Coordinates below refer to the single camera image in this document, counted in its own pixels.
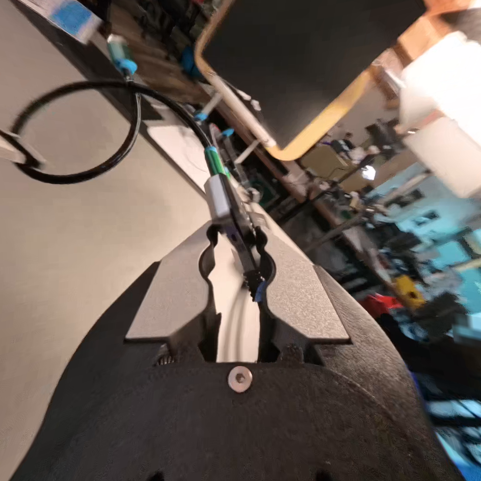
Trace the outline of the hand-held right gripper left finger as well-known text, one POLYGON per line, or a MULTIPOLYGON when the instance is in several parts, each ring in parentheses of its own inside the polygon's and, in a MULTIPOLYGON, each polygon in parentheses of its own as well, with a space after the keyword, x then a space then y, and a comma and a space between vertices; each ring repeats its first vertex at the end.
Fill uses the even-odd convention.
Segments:
POLYGON ((198 348, 205 361, 217 360, 221 316, 209 280, 217 234, 207 222, 160 261, 127 342, 164 343, 172 355, 198 348))

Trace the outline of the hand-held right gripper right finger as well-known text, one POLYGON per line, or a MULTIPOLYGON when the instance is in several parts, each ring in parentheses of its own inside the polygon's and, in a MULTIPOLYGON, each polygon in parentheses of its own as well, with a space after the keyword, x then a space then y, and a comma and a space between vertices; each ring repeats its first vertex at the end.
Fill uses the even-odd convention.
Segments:
POLYGON ((293 344, 350 344, 342 323, 315 265, 289 239, 264 226, 256 228, 266 286, 262 307, 270 324, 269 342, 276 348, 293 344))

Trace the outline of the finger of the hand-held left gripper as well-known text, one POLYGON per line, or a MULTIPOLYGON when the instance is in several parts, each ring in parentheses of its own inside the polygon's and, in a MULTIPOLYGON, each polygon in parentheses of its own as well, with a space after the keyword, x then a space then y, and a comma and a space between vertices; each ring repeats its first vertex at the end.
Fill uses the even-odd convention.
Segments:
POLYGON ((20 136, 1 130, 1 160, 27 167, 44 167, 45 159, 20 136))

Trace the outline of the printed paper sheets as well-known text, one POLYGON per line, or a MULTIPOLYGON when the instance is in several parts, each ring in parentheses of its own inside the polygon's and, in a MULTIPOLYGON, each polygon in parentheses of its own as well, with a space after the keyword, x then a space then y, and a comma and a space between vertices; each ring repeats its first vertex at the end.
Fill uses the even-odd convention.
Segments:
POLYGON ((57 1, 47 19, 81 44, 88 44, 102 20, 79 1, 57 1))

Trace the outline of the white softbox light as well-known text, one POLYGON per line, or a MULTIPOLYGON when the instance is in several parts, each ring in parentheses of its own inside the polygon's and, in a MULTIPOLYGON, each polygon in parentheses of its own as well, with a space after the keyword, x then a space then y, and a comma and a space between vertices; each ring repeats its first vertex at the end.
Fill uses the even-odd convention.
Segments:
POLYGON ((480 198, 480 44, 457 31, 401 74, 400 129, 418 160, 460 198, 480 198))

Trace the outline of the dark curved panel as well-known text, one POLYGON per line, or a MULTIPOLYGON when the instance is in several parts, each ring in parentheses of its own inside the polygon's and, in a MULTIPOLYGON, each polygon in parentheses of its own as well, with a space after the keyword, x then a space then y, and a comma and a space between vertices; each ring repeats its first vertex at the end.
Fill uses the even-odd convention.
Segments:
POLYGON ((353 107, 424 1, 223 1, 195 63, 274 158, 304 155, 353 107))

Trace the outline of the black hdmi switch box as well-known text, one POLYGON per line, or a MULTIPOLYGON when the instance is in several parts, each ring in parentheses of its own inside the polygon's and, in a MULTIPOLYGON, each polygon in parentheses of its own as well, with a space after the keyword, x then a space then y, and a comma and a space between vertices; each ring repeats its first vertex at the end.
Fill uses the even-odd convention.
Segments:
POLYGON ((257 288, 261 273, 253 255, 256 235, 249 214, 225 174, 211 176, 204 189, 213 225, 237 252, 245 280, 257 288))

